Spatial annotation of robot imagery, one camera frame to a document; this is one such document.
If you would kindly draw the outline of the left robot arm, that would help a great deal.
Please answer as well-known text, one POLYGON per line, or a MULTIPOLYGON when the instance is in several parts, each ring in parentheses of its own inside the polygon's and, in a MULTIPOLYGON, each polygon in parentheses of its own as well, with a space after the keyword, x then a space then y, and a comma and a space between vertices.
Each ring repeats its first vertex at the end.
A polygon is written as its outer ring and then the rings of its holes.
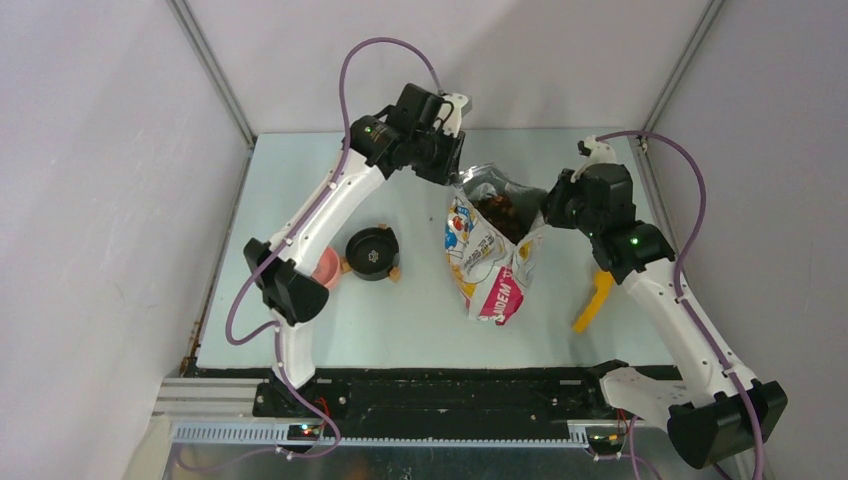
POLYGON ((245 245, 250 280, 276 323, 273 370, 286 381, 277 402, 290 415, 304 416, 316 403, 316 390, 307 383, 316 371, 312 322, 329 290, 312 275, 324 250, 395 172, 409 167, 431 183, 452 183, 465 137, 461 124, 470 109, 466 95, 406 85, 395 104, 349 126, 336 166, 284 227, 266 242, 245 245))

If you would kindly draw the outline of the yellow plastic scoop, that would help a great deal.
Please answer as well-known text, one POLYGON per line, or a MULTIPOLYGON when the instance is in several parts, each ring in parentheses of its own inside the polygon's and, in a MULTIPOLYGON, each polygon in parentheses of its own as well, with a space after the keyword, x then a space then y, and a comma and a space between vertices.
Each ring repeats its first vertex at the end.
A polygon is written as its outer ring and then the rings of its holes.
POLYGON ((584 333, 604 306, 615 280, 611 273, 597 270, 592 278, 589 299, 572 326, 575 333, 584 333))

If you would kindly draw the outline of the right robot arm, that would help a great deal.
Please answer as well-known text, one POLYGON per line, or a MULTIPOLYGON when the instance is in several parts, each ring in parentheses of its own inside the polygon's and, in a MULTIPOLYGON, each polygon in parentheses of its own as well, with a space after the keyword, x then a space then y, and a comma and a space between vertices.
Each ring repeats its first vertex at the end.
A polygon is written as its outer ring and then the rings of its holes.
POLYGON ((586 236, 598 267, 647 313, 680 375, 657 380, 623 361, 604 362, 591 368, 581 392, 585 411, 606 418, 622 409, 640 417, 665 431, 695 469, 757 452, 782 416, 787 394, 739 359, 685 285, 663 233, 637 219, 627 168, 563 169, 542 214, 552 227, 586 236))

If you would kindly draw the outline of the cat food bag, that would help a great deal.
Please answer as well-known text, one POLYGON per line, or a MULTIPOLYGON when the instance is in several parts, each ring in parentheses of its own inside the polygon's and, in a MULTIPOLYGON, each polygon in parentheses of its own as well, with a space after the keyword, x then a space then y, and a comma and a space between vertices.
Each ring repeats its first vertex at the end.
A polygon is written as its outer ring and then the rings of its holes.
POLYGON ((444 250, 469 319, 503 326, 520 309, 544 239, 546 197, 545 190, 515 182, 492 164, 459 173, 444 250))

